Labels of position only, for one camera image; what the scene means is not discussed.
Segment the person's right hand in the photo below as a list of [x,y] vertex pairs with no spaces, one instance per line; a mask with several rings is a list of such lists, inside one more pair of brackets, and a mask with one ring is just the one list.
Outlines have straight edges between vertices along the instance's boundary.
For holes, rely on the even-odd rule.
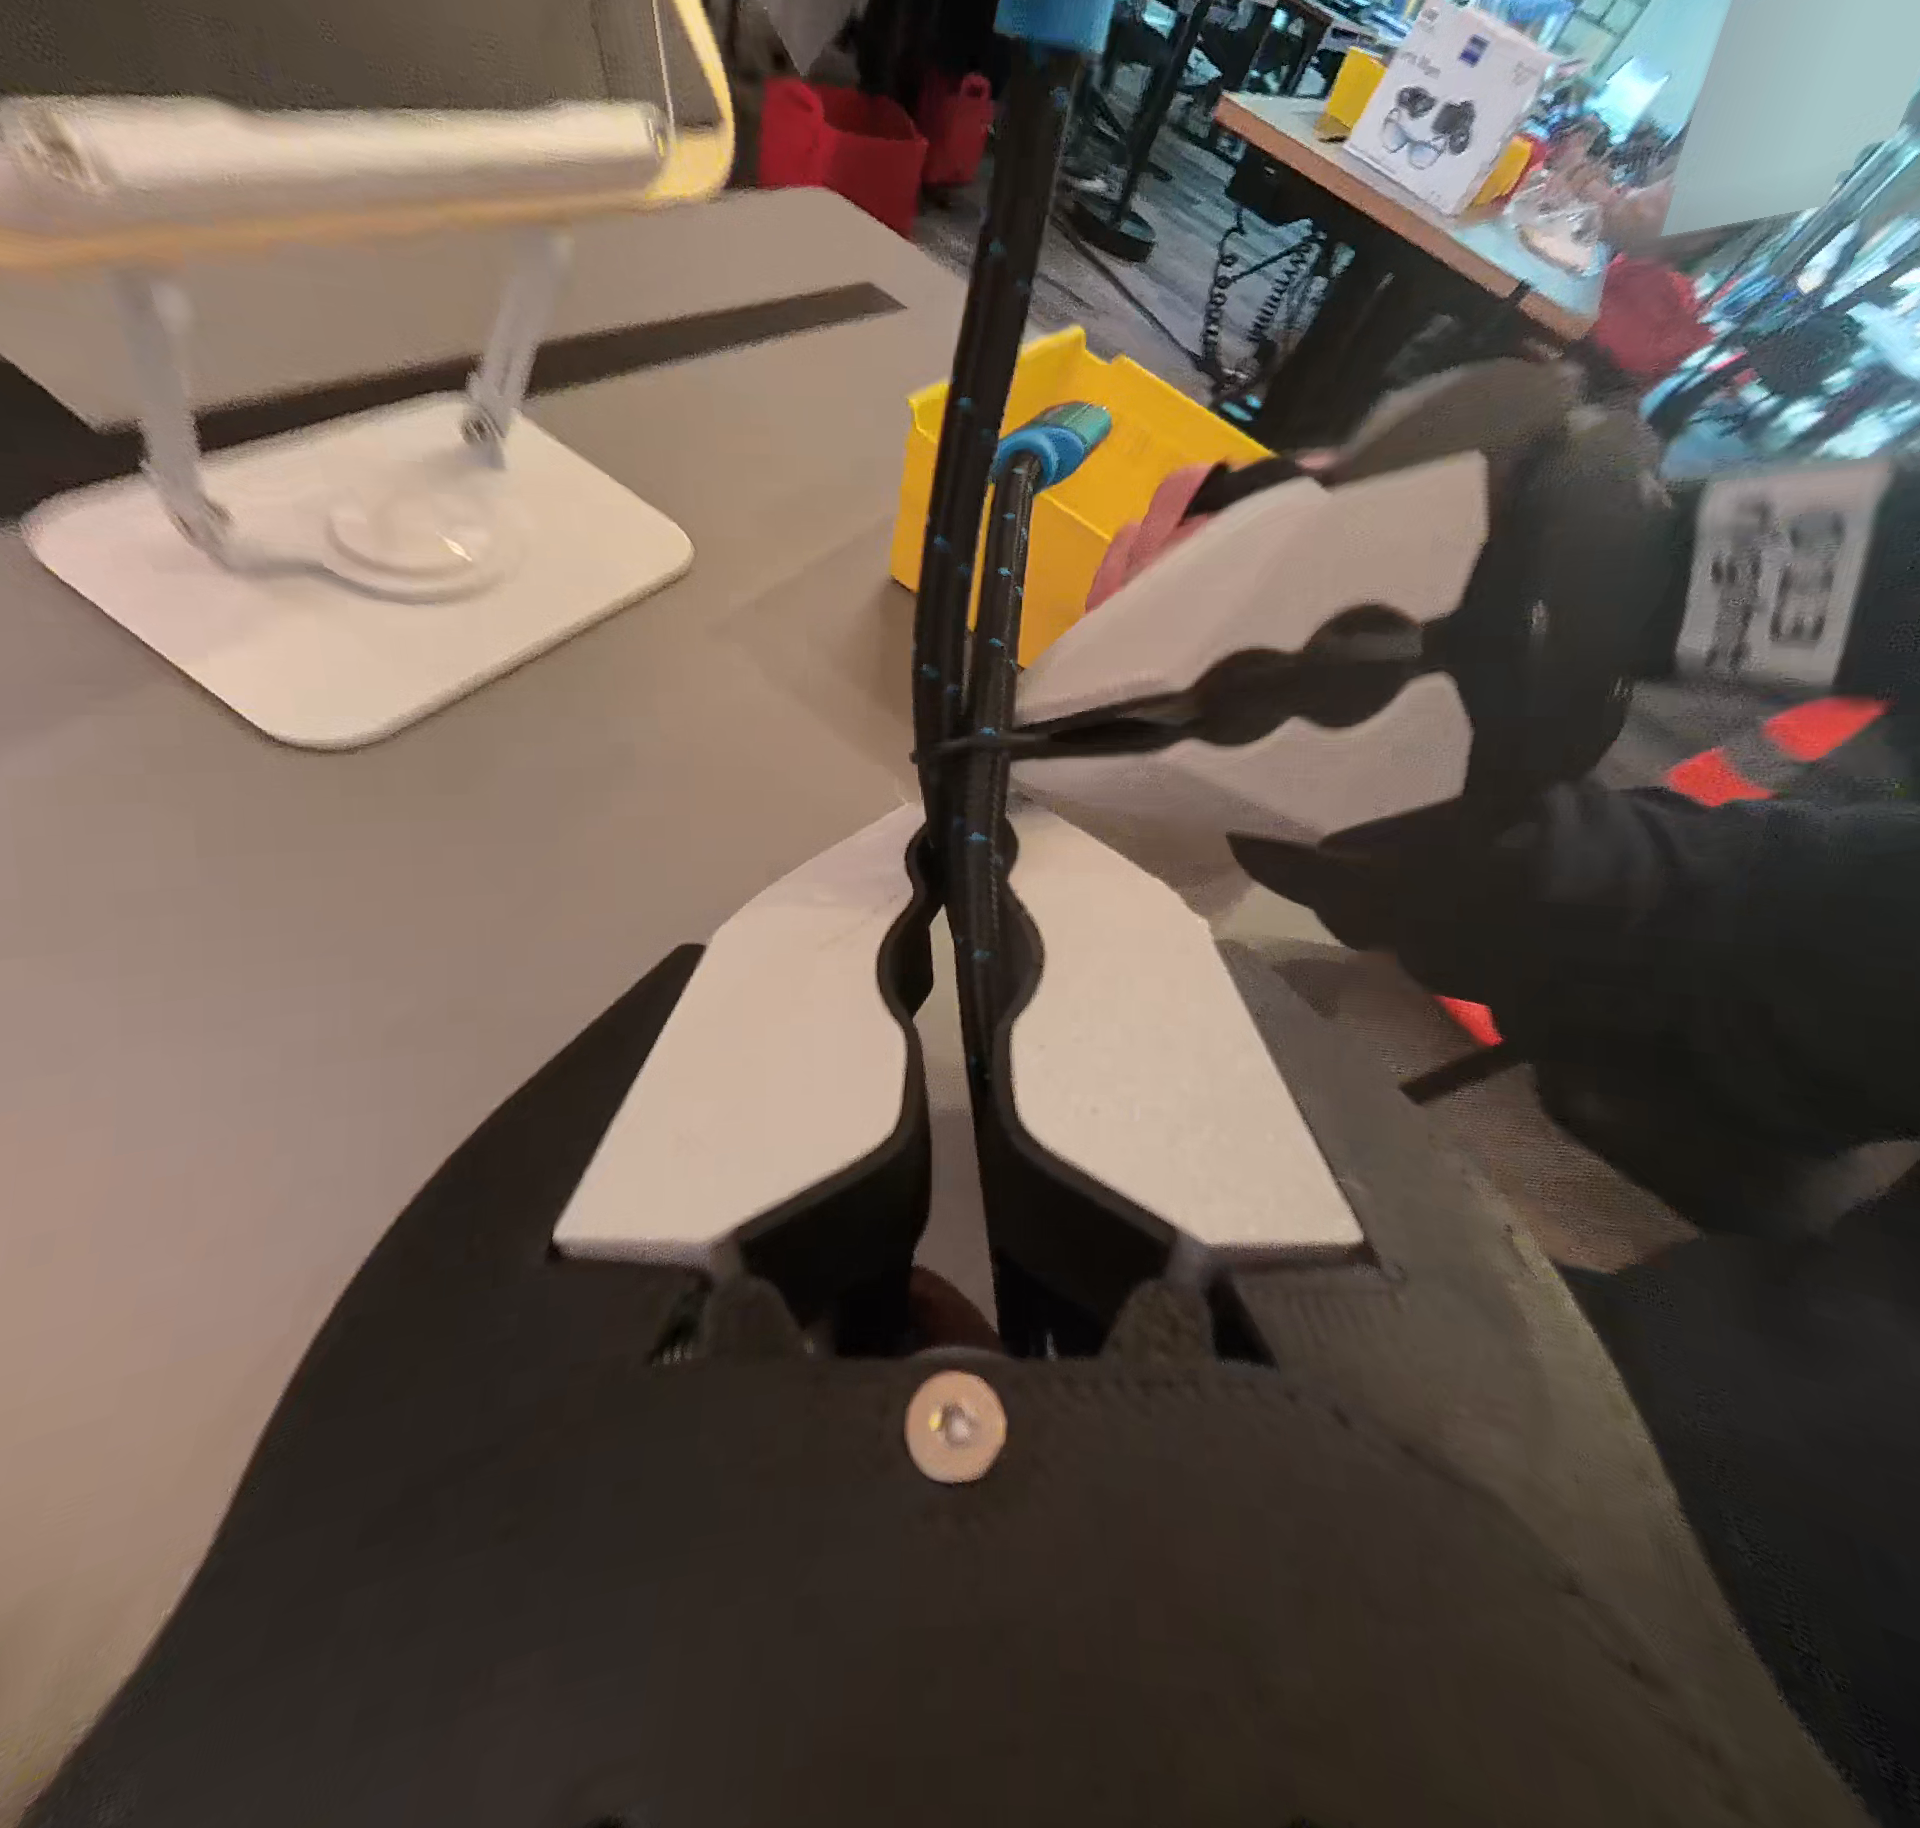
[[1204,522],[1301,471],[1296,458],[1279,453],[1245,464],[1192,464],[1169,471],[1139,517],[1119,526],[1106,545],[1088,585],[1083,612],[1097,612]]

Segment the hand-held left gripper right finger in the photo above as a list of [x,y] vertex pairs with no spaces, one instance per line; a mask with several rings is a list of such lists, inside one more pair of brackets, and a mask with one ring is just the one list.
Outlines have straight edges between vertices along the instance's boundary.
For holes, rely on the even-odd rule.
[[1370,1243],[1208,924],[1036,804],[1010,812],[983,1054],[994,1247],[1073,1306]]

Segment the yellow plastic bin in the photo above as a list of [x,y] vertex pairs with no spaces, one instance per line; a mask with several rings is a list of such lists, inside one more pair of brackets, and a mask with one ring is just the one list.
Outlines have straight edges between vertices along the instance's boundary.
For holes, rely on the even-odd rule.
[[1080,621],[1111,538],[1143,517],[1169,476],[1267,455],[1247,433],[1132,357],[1093,353],[1076,325],[1021,344],[1003,427],[1025,426],[1059,404],[1092,404],[1106,412],[1111,429],[1078,470],[1036,498],[1020,609],[1021,664]]

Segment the red plastic bin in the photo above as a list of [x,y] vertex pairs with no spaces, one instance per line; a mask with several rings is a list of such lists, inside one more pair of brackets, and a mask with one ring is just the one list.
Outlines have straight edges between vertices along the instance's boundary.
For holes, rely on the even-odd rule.
[[765,81],[758,118],[755,186],[820,187],[883,227],[912,237],[927,138],[888,95],[798,76]]
[[977,69],[923,76],[916,123],[923,136],[921,187],[948,192],[972,184],[995,125],[995,87]]

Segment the background wooden desk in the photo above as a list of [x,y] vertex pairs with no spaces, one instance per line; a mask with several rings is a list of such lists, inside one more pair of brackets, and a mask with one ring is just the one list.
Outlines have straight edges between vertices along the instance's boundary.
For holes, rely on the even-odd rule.
[[1320,112],[1309,97],[1278,93],[1225,93],[1212,112],[1244,148],[1228,200],[1274,227],[1320,232],[1312,269],[1324,290],[1303,332],[1249,387],[1228,393],[1261,448],[1345,431],[1438,324],[1447,324],[1441,357],[1466,359],[1531,344],[1563,350],[1594,328],[1602,256],[1587,274],[1565,274],[1529,251],[1499,208],[1433,212],[1320,136]]

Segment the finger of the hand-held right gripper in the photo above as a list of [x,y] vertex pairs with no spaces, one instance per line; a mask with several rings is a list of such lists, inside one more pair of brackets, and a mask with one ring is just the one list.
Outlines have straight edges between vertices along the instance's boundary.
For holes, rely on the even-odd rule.
[[1426,675],[1348,729],[1293,718],[1244,745],[1186,739],[1132,757],[1020,762],[1017,786],[1114,836],[1320,842],[1450,804],[1472,743],[1456,684]]
[[1326,488],[1306,476],[1187,526],[1032,664],[1032,718],[1186,687],[1249,649],[1291,656],[1336,615],[1452,615],[1490,527],[1463,449]]

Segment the white printed carton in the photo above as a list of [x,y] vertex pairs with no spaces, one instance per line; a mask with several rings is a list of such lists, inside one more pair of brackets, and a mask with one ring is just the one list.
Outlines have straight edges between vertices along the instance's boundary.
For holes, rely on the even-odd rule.
[[1531,112],[1556,56],[1476,5],[1423,0],[1345,149],[1421,208],[1457,218]]

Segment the orange traffic cone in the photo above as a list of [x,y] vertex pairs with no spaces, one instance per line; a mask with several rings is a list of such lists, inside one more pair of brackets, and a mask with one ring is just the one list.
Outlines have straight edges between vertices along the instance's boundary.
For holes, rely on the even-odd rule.
[[1653,786],[1556,786],[1403,858],[1393,958],[1529,1047],[1804,1061],[1915,1030],[1915,720],[1772,713]]

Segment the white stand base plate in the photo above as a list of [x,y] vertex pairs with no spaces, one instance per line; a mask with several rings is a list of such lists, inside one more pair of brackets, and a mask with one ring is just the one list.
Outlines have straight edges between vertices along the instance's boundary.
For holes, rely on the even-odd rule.
[[[670,93],[532,109],[250,112],[185,95],[4,99],[4,269],[101,269],[140,465],[35,501],[35,564],[277,743],[348,752],[477,692],[684,575],[674,522],[517,426],[571,227],[713,194]],[[458,393],[207,452],[182,261],[511,227]]]

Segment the person's right forearm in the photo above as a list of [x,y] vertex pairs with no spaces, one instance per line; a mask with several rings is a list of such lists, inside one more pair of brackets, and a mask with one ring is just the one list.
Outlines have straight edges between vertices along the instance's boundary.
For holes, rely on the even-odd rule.
[[1708,1234],[1807,1224],[1918,1134],[1914,804],[1561,783],[1233,861],[1353,952],[1486,1005],[1575,1144]]

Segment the small yellow box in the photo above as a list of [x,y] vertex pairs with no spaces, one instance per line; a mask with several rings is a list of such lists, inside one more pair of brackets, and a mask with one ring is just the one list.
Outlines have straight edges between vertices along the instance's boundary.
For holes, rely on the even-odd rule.
[[1314,129],[1324,140],[1345,140],[1353,133],[1370,101],[1382,87],[1392,52],[1353,44],[1341,56]]

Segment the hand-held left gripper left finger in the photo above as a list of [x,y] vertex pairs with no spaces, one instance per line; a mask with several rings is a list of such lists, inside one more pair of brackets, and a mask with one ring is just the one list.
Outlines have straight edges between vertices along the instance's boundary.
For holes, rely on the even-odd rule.
[[559,1255],[745,1272],[792,1306],[908,1272],[931,1190],[920,827],[885,812],[712,933],[555,1221]]

